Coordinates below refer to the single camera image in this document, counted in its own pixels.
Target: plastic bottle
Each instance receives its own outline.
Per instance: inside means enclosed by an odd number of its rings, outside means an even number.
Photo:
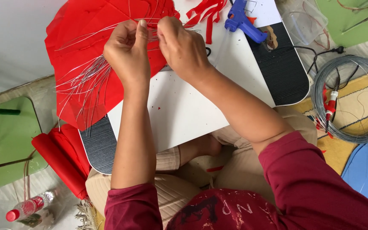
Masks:
[[[49,206],[53,198],[54,194],[50,191],[38,194],[24,202],[18,203],[11,211],[7,212],[5,218],[9,222],[23,220],[33,213]]]

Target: blue glue gun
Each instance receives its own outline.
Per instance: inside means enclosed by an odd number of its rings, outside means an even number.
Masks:
[[[256,43],[261,43],[266,40],[268,36],[255,28],[245,15],[245,6],[247,0],[236,0],[229,10],[228,19],[225,21],[225,29],[235,32],[238,28],[247,34]]]

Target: fingernail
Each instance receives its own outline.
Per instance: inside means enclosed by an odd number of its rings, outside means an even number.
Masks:
[[[140,23],[140,26],[142,26],[142,27],[147,27],[147,22],[146,22],[146,20],[141,19],[141,20],[139,21],[139,23]]]

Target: red bottle cap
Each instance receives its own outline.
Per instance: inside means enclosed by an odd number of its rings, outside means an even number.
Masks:
[[[9,222],[13,222],[13,221],[15,221],[16,219],[19,218],[19,215],[20,215],[19,210],[18,209],[13,209],[13,210],[7,212],[7,215],[5,216],[5,218]]]

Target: silver wire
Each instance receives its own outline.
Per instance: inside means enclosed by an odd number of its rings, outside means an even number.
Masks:
[[[328,80],[328,77],[336,71],[336,68],[341,69],[340,67],[347,64],[357,64],[363,70],[368,69],[368,59],[358,56],[341,56],[336,59],[328,61],[318,72],[314,79],[313,88],[312,88],[312,105],[316,112],[317,119],[319,120],[319,124],[325,128],[326,127],[326,111],[323,103],[323,87],[325,82]],[[347,132],[344,132],[342,129],[337,128],[332,122],[329,122],[329,132],[344,141],[355,143],[355,144],[365,144],[368,143],[368,132],[365,132],[363,135],[353,135]]]

